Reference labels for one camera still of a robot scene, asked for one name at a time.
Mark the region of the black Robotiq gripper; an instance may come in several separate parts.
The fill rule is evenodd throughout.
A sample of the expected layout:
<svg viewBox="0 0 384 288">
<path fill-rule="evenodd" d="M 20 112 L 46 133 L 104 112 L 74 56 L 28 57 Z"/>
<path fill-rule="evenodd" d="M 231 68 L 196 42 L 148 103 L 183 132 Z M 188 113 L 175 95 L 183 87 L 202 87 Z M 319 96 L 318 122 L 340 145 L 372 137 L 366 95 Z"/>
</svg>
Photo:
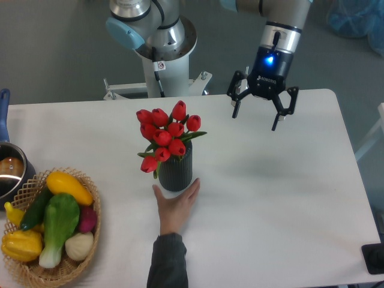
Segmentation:
<svg viewBox="0 0 384 288">
<path fill-rule="evenodd" d="M 242 71 L 236 70 L 231 79 L 227 95 L 231 98 L 233 106 L 232 118 L 237 118 L 241 100 L 250 92 L 253 96 L 272 100 L 277 110 L 272 131 L 276 130 L 278 121 L 294 114 L 299 87 L 293 86 L 287 89 L 290 96 L 288 108 L 283 107 L 279 96 L 286 88 L 286 78 L 292 61 L 292 53 L 260 46 L 251 73 L 247 76 Z"/>
</svg>

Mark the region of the grey sleeved forearm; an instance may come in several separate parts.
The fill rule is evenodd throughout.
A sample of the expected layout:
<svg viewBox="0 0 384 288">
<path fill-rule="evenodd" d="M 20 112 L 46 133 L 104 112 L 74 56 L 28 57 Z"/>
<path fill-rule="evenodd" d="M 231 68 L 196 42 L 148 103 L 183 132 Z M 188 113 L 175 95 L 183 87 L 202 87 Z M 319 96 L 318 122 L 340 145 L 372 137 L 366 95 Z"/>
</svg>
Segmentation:
<svg viewBox="0 0 384 288">
<path fill-rule="evenodd" d="M 187 249 L 177 233 L 160 235 L 153 244 L 147 287 L 189 287 Z"/>
</svg>

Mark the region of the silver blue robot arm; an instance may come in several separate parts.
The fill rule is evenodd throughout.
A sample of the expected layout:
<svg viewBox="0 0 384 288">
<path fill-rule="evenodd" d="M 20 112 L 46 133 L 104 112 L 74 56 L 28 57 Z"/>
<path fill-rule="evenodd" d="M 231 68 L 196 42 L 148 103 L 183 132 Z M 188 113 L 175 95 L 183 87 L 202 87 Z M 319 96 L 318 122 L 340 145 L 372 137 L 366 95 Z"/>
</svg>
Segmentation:
<svg viewBox="0 0 384 288">
<path fill-rule="evenodd" d="M 310 1 L 222 1 L 235 12 L 266 18 L 260 46 L 250 73 L 236 71 L 227 90 L 234 110 L 253 95 L 273 102 L 276 121 L 295 111 L 297 87 L 286 77 L 304 27 Z M 179 1 L 110 1 L 106 21 L 109 35 L 142 59 L 148 96 L 197 95 L 189 80 L 189 57 L 197 43 L 194 25 L 179 12 Z"/>
</svg>

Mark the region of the person's bare hand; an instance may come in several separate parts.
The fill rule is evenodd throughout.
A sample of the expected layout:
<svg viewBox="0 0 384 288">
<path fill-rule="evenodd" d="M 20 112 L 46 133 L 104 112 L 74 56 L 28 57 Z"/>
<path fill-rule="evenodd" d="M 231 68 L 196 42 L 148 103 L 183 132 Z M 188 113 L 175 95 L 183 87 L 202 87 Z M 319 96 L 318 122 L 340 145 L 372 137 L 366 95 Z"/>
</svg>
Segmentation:
<svg viewBox="0 0 384 288">
<path fill-rule="evenodd" d="M 196 178 L 183 193 L 171 199 L 165 198 L 157 185 L 153 185 L 152 189 L 157 200 L 160 236 L 179 234 L 199 195 L 200 179 Z"/>
</svg>

